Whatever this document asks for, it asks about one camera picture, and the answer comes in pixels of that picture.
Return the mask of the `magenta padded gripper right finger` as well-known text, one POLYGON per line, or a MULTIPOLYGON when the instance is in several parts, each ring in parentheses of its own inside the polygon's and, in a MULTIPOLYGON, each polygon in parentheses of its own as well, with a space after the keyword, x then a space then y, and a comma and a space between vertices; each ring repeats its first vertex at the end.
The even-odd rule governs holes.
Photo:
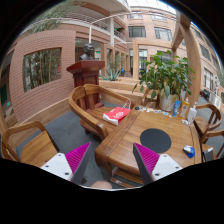
POLYGON ((133 144, 133 154, 144 185, 182 169, 168 154, 159 155, 138 143, 133 144))

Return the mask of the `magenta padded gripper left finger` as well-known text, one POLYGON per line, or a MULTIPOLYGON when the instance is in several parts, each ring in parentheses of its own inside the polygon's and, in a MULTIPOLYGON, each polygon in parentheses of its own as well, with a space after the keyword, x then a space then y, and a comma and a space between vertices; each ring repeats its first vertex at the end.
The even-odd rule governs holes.
POLYGON ((42 169, 80 185, 90 158, 90 145, 88 142, 67 154, 57 153, 42 166, 42 169))

